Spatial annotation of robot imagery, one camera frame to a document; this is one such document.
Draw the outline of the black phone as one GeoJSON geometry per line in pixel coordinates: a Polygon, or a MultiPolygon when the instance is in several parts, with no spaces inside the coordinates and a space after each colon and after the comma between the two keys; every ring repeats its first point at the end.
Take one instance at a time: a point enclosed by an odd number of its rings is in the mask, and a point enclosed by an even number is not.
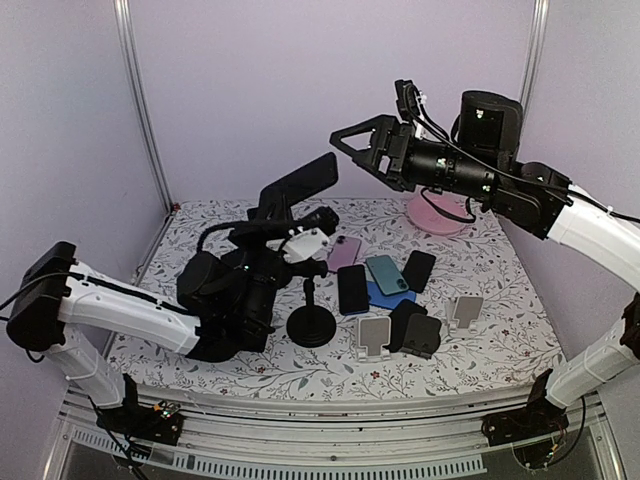
{"type": "Polygon", "coordinates": [[[404,299],[391,311],[390,343],[387,345],[390,353],[396,353],[401,349],[409,318],[413,314],[427,315],[428,310],[411,300],[404,299]]]}
{"type": "Polygon", "coordinates": [[[425,290],[435,262],[436,257],[432,254],[419,250],[410,253],[402,270],[402,276],[411,291],[422,293],[425,290]]]}
{"type": "Polygon", "coordinates": [[[341,267],[337,271],[338,303],[342,315],[369,311],[369,296],[365,268],[361,264],[341,267]]]}
{"type": "Polygon", "coordinates": [[[334,186],[338,179],[337,157],[329,152],[275,181],[270,188],[295,205],[334,186]]]}

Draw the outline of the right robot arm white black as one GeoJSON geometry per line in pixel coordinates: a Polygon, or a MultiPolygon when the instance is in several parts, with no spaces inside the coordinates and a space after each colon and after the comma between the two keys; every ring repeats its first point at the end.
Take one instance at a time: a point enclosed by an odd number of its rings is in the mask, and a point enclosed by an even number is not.
{"type": "Polygon", "coordinates": [[[520,163],[523,109],[502,95],[466,91],[450,134],[428,117],[410,81],[396,84],[398,113],[333,132],[330,143],[391,189],[450,192],[542,240],[571,248],[639,287],[637,219],[607,208],[560,172],[520,163]]]}

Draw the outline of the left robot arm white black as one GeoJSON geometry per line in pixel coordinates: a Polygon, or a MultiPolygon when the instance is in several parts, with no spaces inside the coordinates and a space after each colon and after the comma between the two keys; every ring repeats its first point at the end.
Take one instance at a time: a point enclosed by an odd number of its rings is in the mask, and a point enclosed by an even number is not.
{"type": "Polygon", "coordinates": [[[148,426],[136,385],[114,370],[82,333],[93,326],[150,341],[173,353],[223,361],[261,347],[272,333],[277,292],[292,278],[320,275],[316,259],[338,217],[320,207],[302,218],[291,209],[308,199],[303,187],[270,186],[245,219],[223,222],[233,245],[219,258],[198,246],[168,298],[104,275],[60,241],[25,272],[7,301],[6,332],[18,347],[39,352],[81,387],[128,434],[148,426]]]}

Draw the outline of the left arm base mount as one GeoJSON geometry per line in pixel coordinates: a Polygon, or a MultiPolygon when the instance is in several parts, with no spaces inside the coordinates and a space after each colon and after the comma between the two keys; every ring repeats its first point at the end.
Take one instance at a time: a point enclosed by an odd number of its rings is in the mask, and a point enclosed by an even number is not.
{"type": "Polygon", "coordinates": [[[120,406],[97,408],[97,425],[128,438],[176,446],[185,420],[181,405],[161,400],[153,406],[143,406],[138,401],[137,385],[128,374],[124,375],[124,386],[120,406]]]}

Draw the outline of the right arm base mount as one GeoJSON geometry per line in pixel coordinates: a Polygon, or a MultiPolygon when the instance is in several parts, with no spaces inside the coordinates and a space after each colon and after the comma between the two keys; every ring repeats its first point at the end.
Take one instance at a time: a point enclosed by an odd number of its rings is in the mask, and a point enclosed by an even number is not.
{"type": "Polygon", "coordinates": [[[534,382],[524,407],[485,415],[481,432],[490,446],[531,439],[560,432],[569,426],[565,407],[546,399],[552,370],[543,372],[534,382]]]}

